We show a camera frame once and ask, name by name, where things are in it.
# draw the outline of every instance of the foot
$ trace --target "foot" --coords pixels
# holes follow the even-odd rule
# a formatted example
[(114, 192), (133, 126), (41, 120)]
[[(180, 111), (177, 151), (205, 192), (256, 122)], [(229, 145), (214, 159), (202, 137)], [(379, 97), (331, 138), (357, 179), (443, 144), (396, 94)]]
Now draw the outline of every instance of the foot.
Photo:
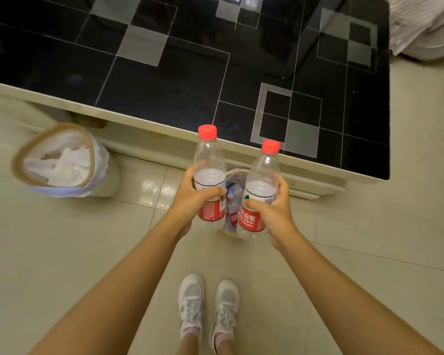
[(217, 353), (219, 339), (233, 339), (233, 327), (239, 310), (240, 294), (237, 285), (231, 280), (222, 280), (215, 295), (214, 325), (209, 344)]
[(179, 288), (178, 301), (181, 339), (188, 333), (193, 333), (201, 339), (204, 280), (199, 274), (189, 274), (183, 279)]

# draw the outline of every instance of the red bottle cap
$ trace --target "red bottle cap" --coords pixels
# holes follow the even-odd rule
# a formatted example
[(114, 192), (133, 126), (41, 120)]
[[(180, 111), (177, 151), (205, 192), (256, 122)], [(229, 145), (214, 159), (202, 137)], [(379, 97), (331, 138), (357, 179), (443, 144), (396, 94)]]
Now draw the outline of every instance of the red bottle cap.
[(213, 141), (217, 138), (217, 127), (213, 124), (203, 124), (197, 130), (199, 131), (200, 140)]
[(280, 150), (280, 143), (274, 140), (265, 140), (261, 145), (261, 151), (268, 154), (277, 154)]

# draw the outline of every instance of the shoelace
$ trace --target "shoelace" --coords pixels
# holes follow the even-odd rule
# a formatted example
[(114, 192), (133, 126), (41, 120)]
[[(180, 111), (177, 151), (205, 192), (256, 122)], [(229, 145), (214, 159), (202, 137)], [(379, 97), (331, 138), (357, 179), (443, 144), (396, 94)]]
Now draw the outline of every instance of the shoelace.
[(227, 331), (230, 331), (237, 322), (236, 313), (237, 307), (235, 305), (221, 303), (215, 311), (215, 318)]
[(186, 299), (181, 309), (181, 320), (192, 323), (199, 315), (201, 309), (201, 299)]

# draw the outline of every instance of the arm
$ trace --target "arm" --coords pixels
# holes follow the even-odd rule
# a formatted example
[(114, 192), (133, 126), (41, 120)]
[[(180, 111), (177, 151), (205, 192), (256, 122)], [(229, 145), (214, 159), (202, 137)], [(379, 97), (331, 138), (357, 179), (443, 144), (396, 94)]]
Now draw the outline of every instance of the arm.
[(204, 202), (220, 187), (195, 191), (192, 168), (171, 208), (136, 247), (85, 294), (30, 355), (126, 354), (178, 240)]
[(260, 212), (272, 244), (286, 259), (343, 354), (444, 354), (302, 236), (293, 223), (284, 179), (271, 205), (251, 199), (246, 206)]

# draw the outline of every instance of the sock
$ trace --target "sock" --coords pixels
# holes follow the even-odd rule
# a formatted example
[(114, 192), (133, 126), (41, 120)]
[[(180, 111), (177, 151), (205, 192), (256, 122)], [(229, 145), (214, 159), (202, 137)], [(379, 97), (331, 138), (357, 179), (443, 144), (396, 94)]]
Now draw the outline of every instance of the sock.
[(217, 334), (215, 334), (214, 346), (215, 346), (216, 352), (219, 351), (219, 349), (218, 349), (219, 345), (224, 340), (232, 340), (232, 334), (231, 333), (217, 333)]
[(191, 326), (189, 328), (185, 328), (183, 330), (183, 337), (185, 337), (187, 334), (194, 334), (199, 339), (201, 339), (201, 328), (198, 328), (197, 326)]

